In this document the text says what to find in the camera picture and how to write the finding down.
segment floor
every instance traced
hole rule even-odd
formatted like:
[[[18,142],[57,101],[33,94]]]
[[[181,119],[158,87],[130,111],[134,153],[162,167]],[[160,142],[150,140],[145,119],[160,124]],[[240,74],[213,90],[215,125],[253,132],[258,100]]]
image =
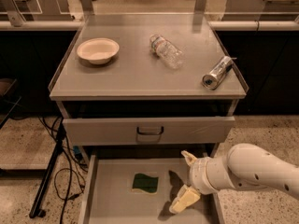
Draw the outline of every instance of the floor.
[[[262,147],[284,161],[299,165],[299,116],[236,116],[234,128],[220,145],[218,156],[233,145],[252,143]],[[54,118],[46,119],[52,124]],[[54,141],[38,118],[10,119],[0,132],[0,167],[45,168]],[[54,175],[67,168],[64,154],[58,158]],[[86,173],[78,168],[83,177]],[[40,178],[0,179],[0,223],[59,223],[63,201],[56,194],[53,177],[41,205],[46,215],[29,218],[33,201],[41,182]],[[57,186],[65,195],[68,171],[58,175]],[[79,193],[78,181],[73,177],[71,193]],[[64,212],[64,223],[77,223],[82,195],[69,201]],[[230,223],[298,223],[299,205],[293,197],[281,191],[219,193],[221,210],[226,224]]]
[[[73,13],[81,8],[78,0],[69,0]],[[97,13],[119,12],[192,12],[195,0],[95,0]],[[220,18],[225,0],[208,0],[207,11],[217,11],[212,20]],[[235,127],[226,141],[220,145],[217,156],[238,143],[252,143],[277,155],[284,161],[299,165],[299,116],[236,116]],[[55,118],[46,118],[51,125]],[[55,142],[38,118],[10,119],[0,130],[0,168],[46,168]],[[54,173],[68,168],[64,154],[56,162]],[[86,173],[78,166],[83,178]],[[61,196],[66,193],[69,173],[62,170],[57,175],[57,187]],[[0,223],[59,223],[63,201],[57,196],[51,177],[47,195],[42,203],[44,217],[29,218],[41,178],[0,178]],[[80,193],[78,180],[73,177],[71,193]],[[231,223],[299,223],[299,205],[294,198],[280,191],[236,192],[222,190],[219,193],[221,211],[226,224]],[[64,223],[77,223],[82,195],[69,201],[64,210]]]

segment aluminum can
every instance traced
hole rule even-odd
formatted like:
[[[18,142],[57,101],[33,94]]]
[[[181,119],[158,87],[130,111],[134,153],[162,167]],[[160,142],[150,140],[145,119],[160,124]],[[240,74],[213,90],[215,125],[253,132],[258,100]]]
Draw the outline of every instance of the aluminum can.
[[[225,79],[227,73],[232,69],[233,60],[229,56],[223,56],[213,67],[213,69],[203,76],[203,85],[211,90],[215,90]]]

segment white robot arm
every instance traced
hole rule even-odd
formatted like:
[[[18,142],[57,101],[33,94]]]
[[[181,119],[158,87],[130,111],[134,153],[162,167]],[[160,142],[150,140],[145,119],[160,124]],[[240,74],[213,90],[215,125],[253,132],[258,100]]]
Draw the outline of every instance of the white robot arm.
[[[279,189],[299,200],[299,167],[282,161],[266,150],[251,145],[233,146],[225,156],[197,159],[182,151],[190,166],[191,185],[184,185],[169,210],[177,214],[200,199],[221,189]]]

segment cart drawer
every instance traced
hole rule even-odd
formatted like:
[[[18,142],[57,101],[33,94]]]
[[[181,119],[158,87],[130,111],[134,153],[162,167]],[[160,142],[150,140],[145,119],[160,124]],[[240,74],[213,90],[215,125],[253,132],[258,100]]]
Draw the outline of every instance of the cart drawer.
[[[183,183],[188,183],[189,168],[184,159],[98,160],[92,155],[78,224],[218,224],[212,195],[201,199],[179,215],[169,206]],[[132,189],[136,174],[158,178],[152,194]]]
[[[72,145],[137,145],[220,143],[234,117],[65,119]]]

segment green sponge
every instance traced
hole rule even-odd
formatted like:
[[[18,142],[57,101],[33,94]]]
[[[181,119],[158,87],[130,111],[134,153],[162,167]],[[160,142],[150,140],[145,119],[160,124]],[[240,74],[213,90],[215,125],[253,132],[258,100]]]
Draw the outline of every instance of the green sponge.
[[[158,179],[159,177],[136,174],[132,185],[132,191],[142,191],[148,194],[155,194],[158,189]]]

